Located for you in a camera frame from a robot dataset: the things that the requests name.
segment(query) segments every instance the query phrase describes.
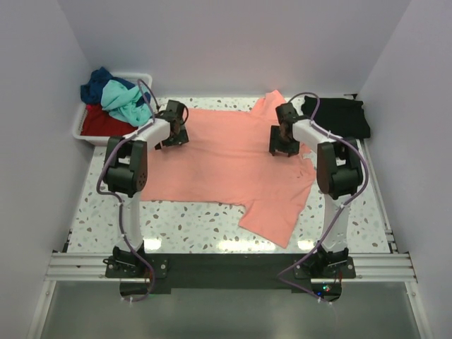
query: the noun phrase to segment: pink shirt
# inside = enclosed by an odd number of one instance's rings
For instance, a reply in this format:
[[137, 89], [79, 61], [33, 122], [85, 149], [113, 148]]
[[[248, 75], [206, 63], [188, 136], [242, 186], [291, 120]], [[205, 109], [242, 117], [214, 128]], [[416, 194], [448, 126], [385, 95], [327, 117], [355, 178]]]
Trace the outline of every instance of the pink shirt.
[[299, 155], [268, 152], [278, 92], [250, 112], [190, 109], [190, 141], [148, 154], [142, 200], [220, 202], [243, 205], [239, 226], [286, 247], [307, 201], [316, 172], [300, 145]]

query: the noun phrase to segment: white wall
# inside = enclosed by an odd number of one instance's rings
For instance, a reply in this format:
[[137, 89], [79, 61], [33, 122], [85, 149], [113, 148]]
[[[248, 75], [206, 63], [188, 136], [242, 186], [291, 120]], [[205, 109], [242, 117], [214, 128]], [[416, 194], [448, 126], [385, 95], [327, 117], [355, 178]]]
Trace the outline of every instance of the white wall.
[[360, 96], [396, 240], [437, 338], [452, 333], [452, 2], [412, 0]]
[[70, 135], [90, 67], [56, 0], [0, 2], [0, 331], [24, 338], [90, 149]]
[[59, 0], [93, 66], [162, 94], [355, 93], [409, 0]]

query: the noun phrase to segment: teal cloth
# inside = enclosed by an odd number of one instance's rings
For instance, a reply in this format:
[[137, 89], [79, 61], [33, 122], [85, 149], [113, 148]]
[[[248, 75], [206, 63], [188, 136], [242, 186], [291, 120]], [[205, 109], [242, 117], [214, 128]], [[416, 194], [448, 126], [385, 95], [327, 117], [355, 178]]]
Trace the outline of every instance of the teal cloth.
[[149, 121], [150, 110], [147, 105], [136, 106], [141, 98], [138, 86], [127, 89], [118, 81], [110, 80], [102, 91], [100, 104], [104, 111], [115, 119], [138, 127]]

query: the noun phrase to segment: terrazzo tabletop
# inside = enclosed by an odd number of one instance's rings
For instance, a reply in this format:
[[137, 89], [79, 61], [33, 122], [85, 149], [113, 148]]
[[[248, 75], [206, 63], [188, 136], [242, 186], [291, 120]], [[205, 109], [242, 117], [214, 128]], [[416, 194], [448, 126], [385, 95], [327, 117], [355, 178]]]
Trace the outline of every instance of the terrazzo tabletop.
[[[160, 97], [178, 100], [188, 108], [249, 111], [257, 97]], [[302, 99], [293, 101], [299, 110]], [[118, 204], [96, 193], [105, 147], [96, 147], [81, 199], [74, 215], [70, 253], [110, 253], [118, 240]], [[305, 155], [316, 165], [316, 154]], [[238, 226], [244, 208], [224, 203], [146, 201], [140, 205], [145, 251], [155, 253], [305, 253], [321, 236], [323, 194], [315, 182], [286, 249]], [[370, 181], [352, 202], [348, 246], [351, 253], [389, 253], [385, 226]]]

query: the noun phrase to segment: white plastic bin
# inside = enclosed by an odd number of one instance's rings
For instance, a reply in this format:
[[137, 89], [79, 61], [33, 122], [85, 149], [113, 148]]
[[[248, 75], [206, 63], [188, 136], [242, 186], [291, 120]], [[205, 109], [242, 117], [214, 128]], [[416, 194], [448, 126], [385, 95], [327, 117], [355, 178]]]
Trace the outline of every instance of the white plastic bin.
[[[137, 83], [138, 79], [142, 79], [145, 83], [148, 84], [149, 88], [151, 88], [153, 79], [149, 74], [145, 73], [127, 73], [127, 72], [112, 72], [113, 76], [118, 78], [126, 79], [131, 83]], [[92, 143], [95, 146], [106, 146], [109, 137], [108, 136], [82, 136], [81, 131], [83, 127], [83, 122], [85, 121], [86, 114], [88, 111], [86, 110], [86, 104], [81, 102], [78, 106], [76, 112], [76, 118], [72, 127], [72, 135], [75, 139], [85, 140], [89, 143]]]

